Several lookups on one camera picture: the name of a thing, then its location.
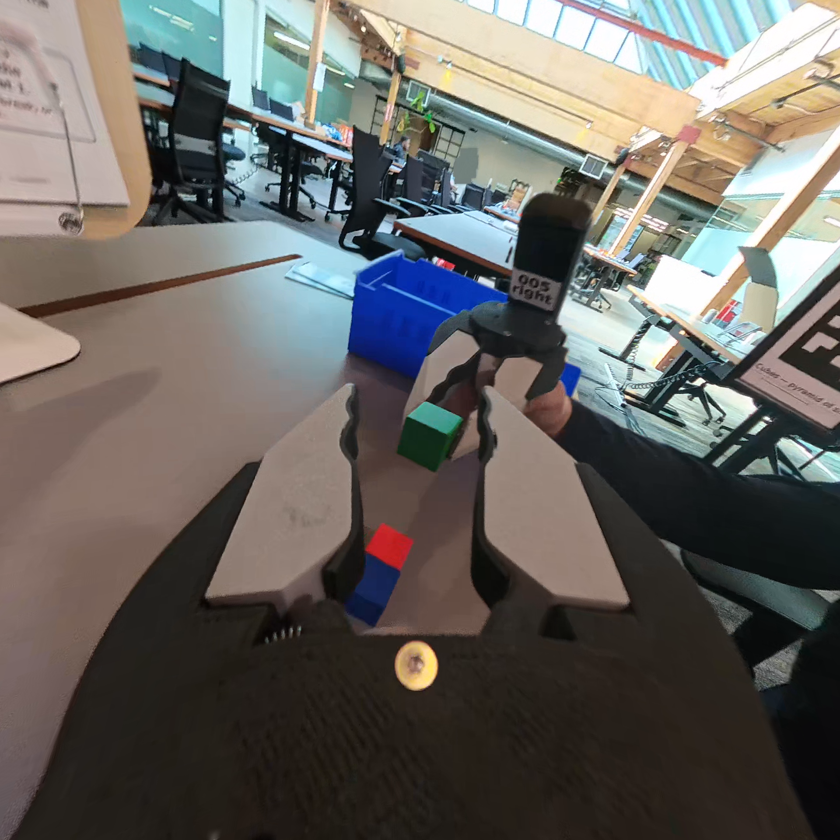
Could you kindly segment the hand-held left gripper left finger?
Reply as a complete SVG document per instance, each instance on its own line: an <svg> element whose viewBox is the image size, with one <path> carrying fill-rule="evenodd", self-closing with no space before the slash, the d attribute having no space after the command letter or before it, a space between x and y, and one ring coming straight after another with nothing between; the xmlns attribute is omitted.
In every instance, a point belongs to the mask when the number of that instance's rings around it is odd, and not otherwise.
<svg viewBox="0 0 840 840"><path fill-rule="evenodd" d="M205 593L213 606L345 603L364 574L356 387L339 388L262 458Z"/></svg>

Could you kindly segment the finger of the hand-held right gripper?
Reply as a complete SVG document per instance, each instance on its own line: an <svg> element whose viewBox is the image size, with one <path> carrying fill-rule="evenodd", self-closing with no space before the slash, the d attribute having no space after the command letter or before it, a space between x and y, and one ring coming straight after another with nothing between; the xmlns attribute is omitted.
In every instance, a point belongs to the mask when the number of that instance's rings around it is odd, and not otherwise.
<svg viewBox="0 0 840 840"><path fill-rule="evenodd" d="M403 409L407 419L422 403L446 408L466 424L476 419L481 350L469 333L457 330L431 349L418 372Z"/></svg>
<svg viewBox="0 0 840 840"><path fill-rule="evenodd" d="M527 358L506 358L498 362L494 371L479 362L477 377L473 384L472 407L465 416L463 428L457 443L451 451L452 459L459 459L477 451L480 446L479 404L481 388L491 386L521 413L528 402L528 393L542 369L542 364Z"/></svg>

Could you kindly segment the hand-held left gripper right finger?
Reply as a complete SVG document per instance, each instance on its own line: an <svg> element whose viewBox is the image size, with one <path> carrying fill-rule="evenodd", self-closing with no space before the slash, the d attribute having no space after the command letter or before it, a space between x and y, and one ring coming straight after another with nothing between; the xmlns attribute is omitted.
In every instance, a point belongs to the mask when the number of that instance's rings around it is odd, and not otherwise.
<svg viewBox="0 0 840 840"><path fill-rule="evenodd" d="M493 387L480 400L478 535L552 606L622 611L629 595L574 459Z"/></svg>

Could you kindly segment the green cube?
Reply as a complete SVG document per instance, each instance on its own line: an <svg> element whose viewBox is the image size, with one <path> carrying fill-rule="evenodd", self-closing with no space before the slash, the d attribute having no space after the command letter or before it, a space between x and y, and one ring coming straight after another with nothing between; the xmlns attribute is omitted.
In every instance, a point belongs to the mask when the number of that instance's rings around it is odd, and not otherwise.
<svg viewBox="0 0 840 840"><path fill-rule="evenodd" d="M404 419L396 453L437 472L455 446L463 423L460 415L437 404L422 402Z"/></svg>

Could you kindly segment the red cube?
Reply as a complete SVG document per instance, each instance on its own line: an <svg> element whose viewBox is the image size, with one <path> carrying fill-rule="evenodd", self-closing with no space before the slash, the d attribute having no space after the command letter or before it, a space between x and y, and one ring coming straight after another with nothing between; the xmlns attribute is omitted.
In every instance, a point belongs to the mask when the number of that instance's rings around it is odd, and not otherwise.
<svg viewBox="0 0 840 840"><path fill-rule="evenodd" d="M414 540L411 537L382 523L373 531L365 551L376 560L401 572L413 546Z"/></svg>

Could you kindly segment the blue cube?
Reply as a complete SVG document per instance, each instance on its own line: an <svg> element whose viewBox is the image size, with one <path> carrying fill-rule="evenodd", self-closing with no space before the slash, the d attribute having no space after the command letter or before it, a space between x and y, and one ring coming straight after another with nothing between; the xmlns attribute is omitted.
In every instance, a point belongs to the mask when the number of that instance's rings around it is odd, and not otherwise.
<svg viewBox="0 0 840 840"><path fill-rule="evenodd" d="M370 553L364 556L364 573L344 604L345 612L368 627L375 627L390 601L401 571Z"/></svg>

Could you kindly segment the person's right forearm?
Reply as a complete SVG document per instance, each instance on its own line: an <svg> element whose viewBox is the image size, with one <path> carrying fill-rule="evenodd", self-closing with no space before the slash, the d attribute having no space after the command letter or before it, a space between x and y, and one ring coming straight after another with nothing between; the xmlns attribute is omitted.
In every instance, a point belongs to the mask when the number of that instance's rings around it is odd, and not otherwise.
<svg viewBox="0 0 840 840"><path fill-rule="evenodd" d="M837 483L728 474L579 404L555 440L659 538L783 584L838 591Z"/></svg>

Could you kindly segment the grey background desk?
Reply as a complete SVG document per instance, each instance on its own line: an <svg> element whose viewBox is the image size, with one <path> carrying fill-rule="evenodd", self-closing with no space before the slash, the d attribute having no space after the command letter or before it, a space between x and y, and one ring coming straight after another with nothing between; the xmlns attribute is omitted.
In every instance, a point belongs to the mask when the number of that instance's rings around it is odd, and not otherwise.
<svg viewBox="0 0 840 840"><path fill-rule="evenodd" d="M499 291L508 291L518 240L515 224L483 211L469 211L396 219L393 233L420 245L428 258L442 259L460 274L491 280ZM602 311L612 306L603 291L616 290L637 274L631 264L586 245L572 272L569 295Z"/></svg>

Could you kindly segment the wooden background desk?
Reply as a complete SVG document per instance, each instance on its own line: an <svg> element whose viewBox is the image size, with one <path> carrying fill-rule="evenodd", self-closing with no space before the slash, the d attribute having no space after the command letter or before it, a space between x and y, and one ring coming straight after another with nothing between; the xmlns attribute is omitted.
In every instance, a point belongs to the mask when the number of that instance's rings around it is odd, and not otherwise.
<svg viewBox="0 0 840 840"><path fill-rule="evenodd" d="M656 303L635 286L628 290L630 303L643 320L621 353L600 349L608 358L626 366L625 382L617 386L621 408L633 408L684 428L686 422L670 405L674 397L684 396L699 403L706 415L702 424L711 429L714 437L721 437L728 430L727 414L709 393L708 386L724 384L750 351L749 341L736 340L669 304ZM635 372L645 371L636 361L636 352L652 329L667 333L675 341L677 355L659 378L636 381Z"/></svg>

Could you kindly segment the long background desk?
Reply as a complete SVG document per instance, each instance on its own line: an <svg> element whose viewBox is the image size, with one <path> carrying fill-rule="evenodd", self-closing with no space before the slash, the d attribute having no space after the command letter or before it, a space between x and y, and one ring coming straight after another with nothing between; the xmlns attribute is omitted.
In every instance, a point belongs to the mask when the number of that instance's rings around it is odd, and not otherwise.
<svg viewBox="0 0 840 840"><path fill-rule="evenodd" d="M131 68L141 108L162 114L170 113L175 98L171 81L155 70L138 65L132 65ZM341 165L349 165L353 161L351 151L342 145L325 142L316 132L265 110L253 111L229 102L225 110L224 126L231 130L271 128L279 136L279 197L274 202L263 202L262 205L298 222L313 221L313 217L298 208L301 168L305 156L311 154Z"/></svg>

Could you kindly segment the person's right hand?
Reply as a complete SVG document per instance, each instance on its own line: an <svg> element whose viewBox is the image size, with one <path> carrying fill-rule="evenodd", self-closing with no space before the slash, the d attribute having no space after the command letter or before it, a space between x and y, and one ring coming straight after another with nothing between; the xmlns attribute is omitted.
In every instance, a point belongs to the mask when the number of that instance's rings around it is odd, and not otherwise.
<svg viewBox="0 0 840 840"><path fill-rule="evenodd" d="M562 381L550 391L530 400L523 414L551 438L557 438L571 419L574 402Z"/></svg>

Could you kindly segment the blue plastic bin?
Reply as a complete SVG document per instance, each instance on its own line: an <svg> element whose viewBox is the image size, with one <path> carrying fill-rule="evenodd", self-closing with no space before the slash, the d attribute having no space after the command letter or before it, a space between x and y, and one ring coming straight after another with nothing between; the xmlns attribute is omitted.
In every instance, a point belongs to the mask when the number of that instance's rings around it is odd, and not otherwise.
<svg viewBox="0 0 840 840"><path fill-rule="evenodd" d="M356 275L348 352L414 380L444 321L506 299L454 271L392 252Z"/></svg>

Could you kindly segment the white paper leaflet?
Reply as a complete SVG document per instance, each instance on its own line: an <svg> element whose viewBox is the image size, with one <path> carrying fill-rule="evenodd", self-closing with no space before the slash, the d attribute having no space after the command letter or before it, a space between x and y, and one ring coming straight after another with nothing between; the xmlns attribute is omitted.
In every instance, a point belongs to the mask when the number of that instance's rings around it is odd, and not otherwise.
<svg viewBox="0 0 840 840"><path fill-rule="evenodd" d="M285 278L335 297L350 301L354 299L355 279L353 277L321 268L311 261L297 262L289 268Z"/></svg>

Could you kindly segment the black office chair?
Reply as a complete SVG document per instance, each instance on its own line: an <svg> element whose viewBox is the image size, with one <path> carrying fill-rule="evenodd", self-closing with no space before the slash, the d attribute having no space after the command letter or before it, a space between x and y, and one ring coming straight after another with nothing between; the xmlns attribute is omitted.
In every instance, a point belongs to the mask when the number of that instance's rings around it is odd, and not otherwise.
<svg viewBox="0 0 840 840"><path fill-rule="evenodd" d="M166 140L150 148L153 185L166 187L154 197L151 226L179 213L201 224L227 222L226 193L241 206L244 193L227 180L227 163L244 158L230 154L223 139L229 88L225 79L181 59Z"/></svg>
<svg viewBox="0 0 840 840"><path fill-rule="evenodd" d="M383 155L377 137L354 127L352 154L352 203L339 236L339 246L368 260L395 251L402 251L411 261L425 259L422 246L403 236L380 232L386 215L402 219L410 213L405 207L382 198L382 184L392 162Z"/></svg>

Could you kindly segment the grey seat office chair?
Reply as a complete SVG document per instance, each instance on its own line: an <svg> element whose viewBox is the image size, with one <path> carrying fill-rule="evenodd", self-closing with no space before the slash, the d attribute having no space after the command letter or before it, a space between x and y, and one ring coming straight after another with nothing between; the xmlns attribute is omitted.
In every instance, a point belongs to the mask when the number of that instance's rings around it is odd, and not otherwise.
<svg viewBox="0 0 840 840"><path fill-rule="evenodd" d="M751 669L817 629L833 605L811 590L736 570L684 549L679 554L701 588L749 611L731 638Z"/></svg>

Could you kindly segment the white tag sign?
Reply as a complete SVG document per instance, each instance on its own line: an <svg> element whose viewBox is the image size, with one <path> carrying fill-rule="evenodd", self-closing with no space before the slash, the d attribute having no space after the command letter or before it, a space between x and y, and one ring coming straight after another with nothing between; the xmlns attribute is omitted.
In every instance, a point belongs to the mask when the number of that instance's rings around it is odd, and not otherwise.
<svg viewBox="0 0 840 840"><path fill-rule="evenodd" d="M838 454L839 267L835 266L740 362L724 385L754 411L703 457L728 473L766 459L780 473L778 445L794 439L817 455Z"/></svg>

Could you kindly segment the person's leg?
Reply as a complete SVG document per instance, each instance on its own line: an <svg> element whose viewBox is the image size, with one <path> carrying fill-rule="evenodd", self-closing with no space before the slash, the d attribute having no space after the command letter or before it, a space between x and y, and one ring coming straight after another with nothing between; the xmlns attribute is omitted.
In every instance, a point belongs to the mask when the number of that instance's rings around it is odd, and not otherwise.
<svg viewBox="0 0 840 840"><path fill-rule="evenodd" d="M812 832L839 838L839 613L802 641L789 681L761 692Z"/></svg>

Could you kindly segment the instruction sheet on wooden stand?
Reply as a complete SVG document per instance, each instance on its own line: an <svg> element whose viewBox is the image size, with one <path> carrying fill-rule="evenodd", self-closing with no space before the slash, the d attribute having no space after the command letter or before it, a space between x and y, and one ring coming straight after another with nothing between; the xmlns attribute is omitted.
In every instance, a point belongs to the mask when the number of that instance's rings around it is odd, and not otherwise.
<svg viewBox="0 0 840 840"><path fill-rule="evenodd" d="M116 238L139 220L151 189L151 167L130 48L120 2L75 2L96 91L129 193L127 206L2 202L2 246L13 239L37 245L86 243Z"/></svg>

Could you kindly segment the white instruction sheet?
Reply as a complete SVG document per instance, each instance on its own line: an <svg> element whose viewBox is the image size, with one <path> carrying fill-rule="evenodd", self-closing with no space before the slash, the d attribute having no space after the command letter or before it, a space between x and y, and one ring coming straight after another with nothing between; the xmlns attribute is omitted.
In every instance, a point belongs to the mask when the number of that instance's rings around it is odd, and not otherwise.
<svg viewBox="0 0 840 840"><path fill-rule="evenodd" d="M2 1L3 203L126 207L75 2Z"/></svg>

